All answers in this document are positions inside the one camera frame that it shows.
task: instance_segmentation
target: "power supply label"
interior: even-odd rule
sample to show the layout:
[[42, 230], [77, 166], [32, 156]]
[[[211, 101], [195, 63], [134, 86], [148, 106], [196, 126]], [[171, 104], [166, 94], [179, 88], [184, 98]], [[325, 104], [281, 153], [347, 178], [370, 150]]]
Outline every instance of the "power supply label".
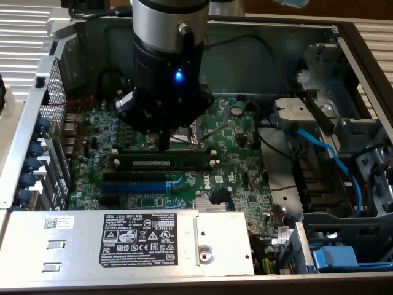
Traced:
[[176, 214], [105, 214], [103, 267], [177, 266]]

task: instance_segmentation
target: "ventilation grille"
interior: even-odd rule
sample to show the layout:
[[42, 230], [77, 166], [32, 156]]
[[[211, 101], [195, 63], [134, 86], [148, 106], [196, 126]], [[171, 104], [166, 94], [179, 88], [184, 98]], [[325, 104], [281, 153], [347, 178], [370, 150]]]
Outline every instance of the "ventilation grille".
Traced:
[[67, 98], [57, 61], [55, 61], [53, 64], [52, 70], [50, 72], [48, 94], [49, 103], [47, 106], [41, 106], [40, 113], [49, 121], [56, 122], [61, 130], [63, 126], [64, 114], [66, 111]]

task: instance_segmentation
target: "blue led light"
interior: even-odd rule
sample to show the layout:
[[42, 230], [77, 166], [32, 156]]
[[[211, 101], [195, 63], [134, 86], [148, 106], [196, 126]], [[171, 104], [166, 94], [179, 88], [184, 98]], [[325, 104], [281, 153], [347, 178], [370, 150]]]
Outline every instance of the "blue led light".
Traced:
[[174, 79], [176, 80], [176, 82], [182, 82], [183, 81], [183, 74], [182, 74], [182, 72], [181, 72], [181, 70], [180, 69], [178, 69], [177, 71], [176, 71], [176, 75], [175, 75], [175, 77], [174, 77]]

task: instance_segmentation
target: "motherboard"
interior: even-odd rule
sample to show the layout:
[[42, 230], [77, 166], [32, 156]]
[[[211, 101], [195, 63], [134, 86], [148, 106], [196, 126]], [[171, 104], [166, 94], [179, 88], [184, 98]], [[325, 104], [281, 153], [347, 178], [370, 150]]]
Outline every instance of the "motherboard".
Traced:
[[[77, 121], [86, 146], [74, 153], [69, 210], [242, 211], [249, 230], [276, 234], [261, 142], [244, 102], [216, 99], [174, 133], [166, 152], [158, 151], [154, 137], [121, 122], [105, 101]], [[212, 204], [222, 197], [233, 203]]]

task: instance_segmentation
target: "barcode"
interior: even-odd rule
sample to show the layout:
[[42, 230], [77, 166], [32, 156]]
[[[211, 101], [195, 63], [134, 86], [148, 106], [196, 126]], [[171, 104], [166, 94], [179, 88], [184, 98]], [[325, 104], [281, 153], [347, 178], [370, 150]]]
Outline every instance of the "barcode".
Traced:
[[46, 218], [44, 228], [55, 229], [57, 227], [57, 218]]

